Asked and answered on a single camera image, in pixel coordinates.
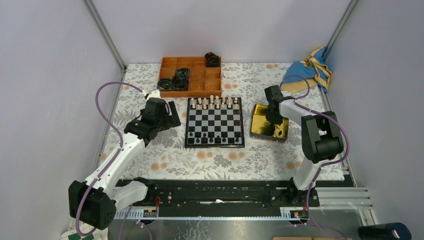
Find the gold tin of black pieces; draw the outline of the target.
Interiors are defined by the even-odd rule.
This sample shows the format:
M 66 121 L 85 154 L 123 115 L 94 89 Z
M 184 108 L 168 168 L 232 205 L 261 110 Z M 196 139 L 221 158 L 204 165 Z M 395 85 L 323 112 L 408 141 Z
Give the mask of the gold tin of black pieces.
M 257 140 L 284 143 L 288 138 L 289 119 L 283 117 L 282 124 L 273 124 L 267 121 L 267 113 L 267 105 L 254 105 L 249 136 Z

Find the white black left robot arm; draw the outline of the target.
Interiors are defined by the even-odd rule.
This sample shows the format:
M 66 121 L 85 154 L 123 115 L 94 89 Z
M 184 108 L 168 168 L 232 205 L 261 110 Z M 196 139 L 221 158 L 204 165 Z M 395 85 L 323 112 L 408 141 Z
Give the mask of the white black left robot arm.
M 68 188 L 70 216 L 104 230 L 116 212 L 130 204 L 152 204 L 155 200 L 153 182 L 136 177 L 124 186 L 117 187 L 116 184 L 134 157 L 141 154 L 159 132 L 180 125 L 174 101 L 149 98 L 140 115 L 125 126 L 111 155 L 84 181 L 71 183 Z

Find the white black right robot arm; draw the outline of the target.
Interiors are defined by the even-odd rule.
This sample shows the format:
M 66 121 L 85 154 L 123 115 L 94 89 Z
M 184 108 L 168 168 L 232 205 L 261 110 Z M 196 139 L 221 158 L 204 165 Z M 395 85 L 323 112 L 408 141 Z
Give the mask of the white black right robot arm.
M 281 125 L 287 118 L 301 127 L 304 160 L 292 178 L 295 187 L 286 193 L 287 201 L 299 206 L 307 199 L 305 191 L 314 187 L 322 166 L 344 150 L 340 125 L 334 112 L 317 112 L 300 106 L 294 97 L 284 97 L 277 85 L 265 88 L 264 92 L 268 102 L 268 122 Z

